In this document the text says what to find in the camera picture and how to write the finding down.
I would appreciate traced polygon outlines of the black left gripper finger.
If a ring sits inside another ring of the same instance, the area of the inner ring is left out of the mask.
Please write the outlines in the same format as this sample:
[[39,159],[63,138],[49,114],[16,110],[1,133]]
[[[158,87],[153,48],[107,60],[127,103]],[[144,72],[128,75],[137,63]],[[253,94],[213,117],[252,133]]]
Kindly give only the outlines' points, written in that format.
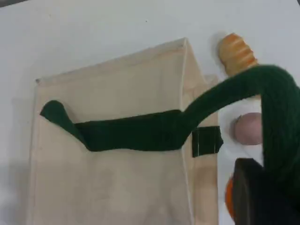
[[236,225],[298,225],[300,213],[252,158],[238,158],[232,176]]

